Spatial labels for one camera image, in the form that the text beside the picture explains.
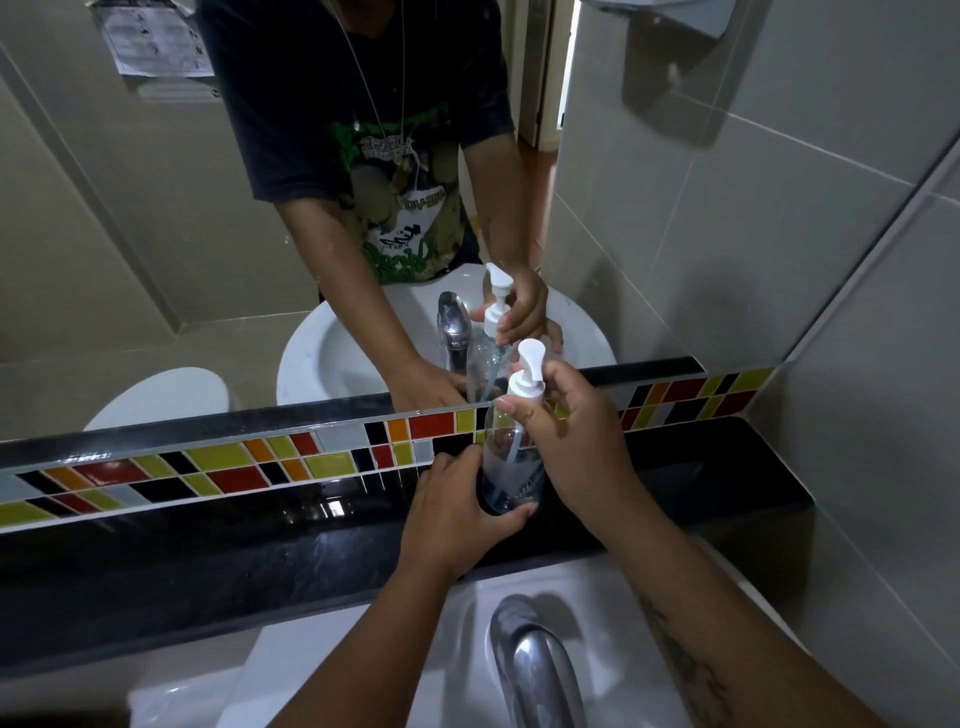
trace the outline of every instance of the forearm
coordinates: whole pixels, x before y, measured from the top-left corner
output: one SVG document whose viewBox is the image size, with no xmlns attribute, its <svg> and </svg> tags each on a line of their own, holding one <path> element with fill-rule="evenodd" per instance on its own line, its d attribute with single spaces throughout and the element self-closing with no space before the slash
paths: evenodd
<svg viewBox="0 0 960 728">
<path fill-rule="evenodd" d="M 271 728 L 406 725 L 449 582 L 397 570 Z"/>
<path fill-rule="evenodd" d="M 512 134 L 495 136 L 468 147 L 464 155 L 492 262 L 508 273 L 527 266 L 530 191 L 516 140 Z"/>
<path fill-rule="evenodd" d="M 363 253 L 331 214 L 331 205 L 295 200 L 277 210 L 333 312 L 380 375 L 389 379 L 394 368 L 419 355 Z"/>
<path fill-rule="evenodd" d="M 640 600 L 698 728 L 882 725 L 632 485 L 596 535 Z"/>
</svg>

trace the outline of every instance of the red tile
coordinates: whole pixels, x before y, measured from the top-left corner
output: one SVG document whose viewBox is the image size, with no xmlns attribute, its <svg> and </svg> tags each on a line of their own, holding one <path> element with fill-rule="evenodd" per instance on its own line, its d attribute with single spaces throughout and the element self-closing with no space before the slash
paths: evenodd
<svg viewBox="0 0 960 728">
<path fill-rule="evenodd" d="M 636 416 L 640 413 L 639 407 L 631 407 L 626 412 L 623 413 L 623 419 L 620 420 L 620 424 L 623 426 L 623 431 L 626 432 L 628 429 L 634 426 L 636 422 Z"/>
<path fill-rule="evenodd" d="M 389 445 L 376 445 L 371 449 L 373 450 L 373 459 L 376 460 L 377 468 L 384 470 L 394 466 L 394 456 L 390 452 Z"/>
<path fill-rule="evenodd" d="M 713 413 L 713 417 L 724 417 L 725 415 L 735 415 L 737 412 L 742 412 L 750 404 L 750 400 L 754 398 L 755 394 L 756 392 L 737 392 L 733 395 L 726 395 L 720 402 L 720 406 L 717 407 L 716 412 Z"/>
<path fill-rule="evenodd" d="M 309 432 L 298 432 L 296 435 L 291 435 L 290 439 L 294 441 L 294 446 L 301 455 L 316 455 L 320 453 L 317 449 L 317 443 L 313 439 L 313 435 Z"/>
<path fill-rule="evenodd" d="M 137 468 L 132 460 L 75 465 L 73 469 L 94 485 L 120 485 L 150 479 L 150 476 Z"/>
<path fill-rule="evenodd" d="M 64 493 L 60 496 L 50 496 L 67 508 L 72 508 L 77 513 L 100 513 L 100 509 L 93 505 L 89 500 L 84 500 L 80 496 L 74 496 L 72 493 Z"/>
<path fill-rule="evenodd" d="M 706 381 L 706 379 L 675 381 L 663 395 L 663 401 L 696 400 L 697 395 L 700 394 L 700 388 L 704 386 Z"/>
<path fill-rule="evenodd" d="M 260 469 L 253 466 L 247 468 L 233 468 L 228 471 L 207 473 L 209 478 L 220 486 L 224 493 L 240 493 L 241 491 L 255 491 L 257 488 L 266 488 L 267 481 L 260 474 Z"/>
<path fill-rule="evenodd" d="M 422 415 L 421 417 L 410 418 L 410 436 L 414 440 L 452 434 L 452 412 L 441 412 L 439 415 Z"/>
</svg>

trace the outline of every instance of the orange tile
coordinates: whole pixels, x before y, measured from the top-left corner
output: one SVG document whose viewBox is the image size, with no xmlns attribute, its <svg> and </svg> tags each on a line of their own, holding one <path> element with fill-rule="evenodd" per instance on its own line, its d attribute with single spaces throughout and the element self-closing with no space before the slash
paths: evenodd
<svg viewBox="0 0 960 728">
<path fill-rule="evenodd" d="M 263 440 L 244 440 L 243 444 L 258 463 L 269 463 L 274 459 L 274 454 Z"/>
<path fill-rule="evenodd" d="M 387 429 L 390 430 L 390 442 L 392 443 L 402 443 L 410 439 L 406 420 L 390 420 L 387 422 Z"/>
<path fill-rule="evenodd" d="M 69 488 L 71 491 L 85 491 L 88 488 L 94 487 L 93 483 L 72 468 L 51 468 L 44 472 L 64 488 Z"/>
<path fill-rule="evenodd" d="M 647 395 L 647 401 L 644 404 L 660 404 L 663 401 L 663 395 L 666 394 L 666 391 L 670 388 L 670 382 L 668 381 L 659 381 L 654 384 L 653 389 L 650 390 L 650 394 Z"/>
<path fill-rule="evenodd" d="M 291 480 L 310 480 L 310 474 L 299 460 L 284 460 L 283 470 L 290 475 Z"/>
</svg>

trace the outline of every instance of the hand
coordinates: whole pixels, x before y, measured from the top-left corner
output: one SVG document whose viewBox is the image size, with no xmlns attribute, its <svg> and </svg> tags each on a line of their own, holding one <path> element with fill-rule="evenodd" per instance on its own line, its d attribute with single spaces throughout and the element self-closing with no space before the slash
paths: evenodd
<svg viewBox="0 0 960 728">
<path fill-rule="evenodd" d="M 466 377 L 419 357 L 406 366 L 395 367 L 389 378 L 384 379 L 395 412 L 455 407 L 466 403 L 460 392 L 467 387 Z"/>
<path fill-rule="evenodd" d="M 544 362 L 543 378 L 549 396 L 570 413 L 567 420 L 557 420 L 546 407 L 520 397 L 502 397 L 496 406 L 530 433 L 561 500 L 599 535 L 601 525 L 626 502 L 653 500 L 636 477 L 610 399 L 562 361 Z"/>
<path fill-rule="evenodd" d="M 454 459 L 441 453 L 420 477 L 400 541 L 397 569 L 430 570 L 453 584 L 484 554 L 513 536 L 537 510 L 526 503 L 503 516 L 484 513 L 477 503 L 479 445 Z"/>
<path fill-rule="evenodd" d="M 497 326 L 496 345 L 505 347 L 520 339 L 539 339 L 546 334 L 550 337 L 553 351 L 561 353 L 564 350 L 564 331 L 557 322 L 546 317 L 546 297 L 549 292 L 546 283 L 527 267 L 511 269 L 509 273 L 514 279 L 514 293 L 507 298 L 510 310 Z M 470 312 L 473 321 L 483 321 L 484 313 L 494 301 L 490 276 L 484 278 L 484 298 L 486 302 Z"/>
</svg>

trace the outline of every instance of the dark t-shirt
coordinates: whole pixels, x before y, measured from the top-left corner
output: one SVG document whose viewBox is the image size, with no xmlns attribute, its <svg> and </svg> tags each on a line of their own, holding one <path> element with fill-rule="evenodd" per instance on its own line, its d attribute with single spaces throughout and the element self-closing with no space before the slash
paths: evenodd
<svg viewBox="0 0 960 728">
<path fill-rule="evenodd" d="M 201 0 L 197 19 L 257 200 L 338 201 L 381 283 L 477 260 L 458 148 L 514 130 L 495 0 L 397 0 L 349 43 L 323 0 Z"/>
</svg>

